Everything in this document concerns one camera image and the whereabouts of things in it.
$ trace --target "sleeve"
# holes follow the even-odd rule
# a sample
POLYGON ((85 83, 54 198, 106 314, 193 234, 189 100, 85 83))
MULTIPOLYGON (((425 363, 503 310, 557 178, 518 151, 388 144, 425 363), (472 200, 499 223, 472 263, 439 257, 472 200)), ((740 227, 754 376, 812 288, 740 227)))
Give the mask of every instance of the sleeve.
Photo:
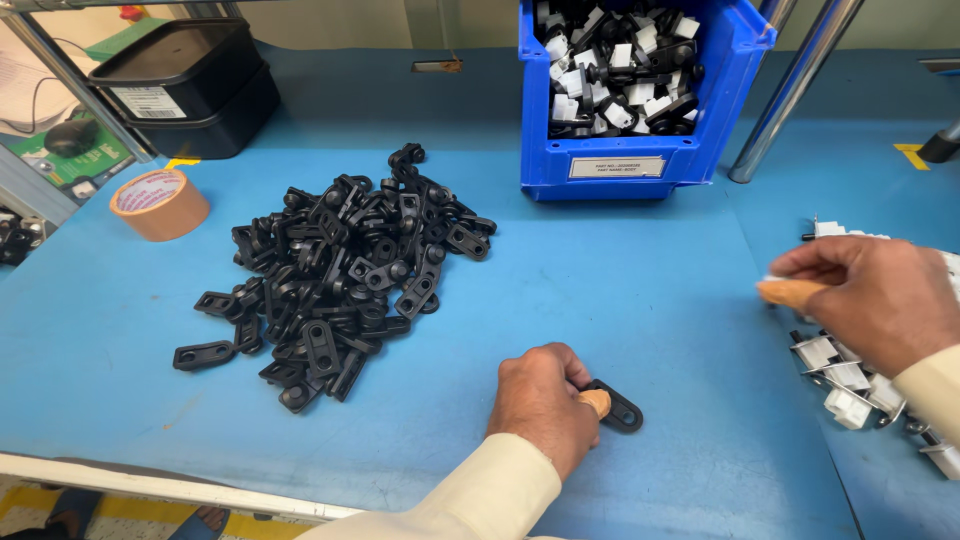
POLYGON ((412 509, 363 512, 308 530, 298 540, 520 540, 560 488, 557 470, 537 447, 498 433, 412 509))
POLYGON ((960 444, 960 345, 906 368, 894 385, 913 413, 950 442, 960 444))

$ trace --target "yellow floor marking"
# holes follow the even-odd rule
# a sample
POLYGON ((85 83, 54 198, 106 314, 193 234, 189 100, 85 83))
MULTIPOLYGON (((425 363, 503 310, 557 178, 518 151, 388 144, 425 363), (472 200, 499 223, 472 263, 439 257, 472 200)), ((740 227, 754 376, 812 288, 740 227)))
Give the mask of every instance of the yellow floor marking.
POLYGON ((170 162, 167 163, 167 166, 163 167, 164 169, 172 169, 177 165, 196 165, 200 160, 181 160, 180 158, 173 158, 170 162))
MULTIPOLYGON (((60 491, 27 486, 13 487, 0 500, 0 519, 3 519, 14 506, 49 512, 59 496, 60 491)), ((161 503, 106 496, 100 501, 94 516, 180 524, 186 521, 196 509, 197 506, 193 504, 161 503)), ((291 540, 311 528, 313 526, 280 521, 257 521, 250 516, 232 514, 224 528, 224 534, 251 540, 291 540)))
POLYGON ((917 151, 923 148, 922 144, 895 144, 894 148, 903 152, 908 160, 913 163, 914 167, 917 167, 919 171, 928 171, 930 167, 926 165, 926 162, 920 159, 920 156, 917 156, 917 151))

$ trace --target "blue plastic bin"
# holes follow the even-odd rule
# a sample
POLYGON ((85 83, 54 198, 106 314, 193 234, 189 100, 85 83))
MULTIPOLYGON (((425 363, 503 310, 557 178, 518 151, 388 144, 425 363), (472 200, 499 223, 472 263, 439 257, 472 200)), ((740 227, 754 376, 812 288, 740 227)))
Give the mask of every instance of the blue plastic bin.
POLYGON ((533 1, 521 0, 517 54, 525 65, 520 186, 535 201, 663 199, 678 185, 709 183, 777 31, 748 0, 678 5, 702 23, 698 59, 706 77, 693 85, 700 97, 693 135, 549 140, 550 58, 534 37, 533 1))

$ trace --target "packing tape roll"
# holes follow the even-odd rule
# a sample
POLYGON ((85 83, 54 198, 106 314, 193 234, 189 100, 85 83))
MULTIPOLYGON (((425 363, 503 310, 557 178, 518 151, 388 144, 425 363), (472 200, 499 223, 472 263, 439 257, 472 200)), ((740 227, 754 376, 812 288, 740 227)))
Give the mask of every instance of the packing tape roll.
POLYGON ((163 169, 117 189, 110 210, 147 240, 165 242, 196 229, 210 214, 210 204, 181 171, 163 169))

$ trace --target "bin label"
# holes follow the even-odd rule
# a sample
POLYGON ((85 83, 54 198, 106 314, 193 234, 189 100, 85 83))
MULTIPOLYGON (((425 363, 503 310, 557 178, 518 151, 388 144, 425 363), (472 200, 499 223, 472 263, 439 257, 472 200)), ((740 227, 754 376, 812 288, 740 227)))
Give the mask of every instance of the bin label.
POLYGON ((186 118, 163 86, 111 88, 137 118, 186 118))
POLYGON ((645 158, 574 158, 570 178, 598 176, 660 176, 666 160, 645 158))

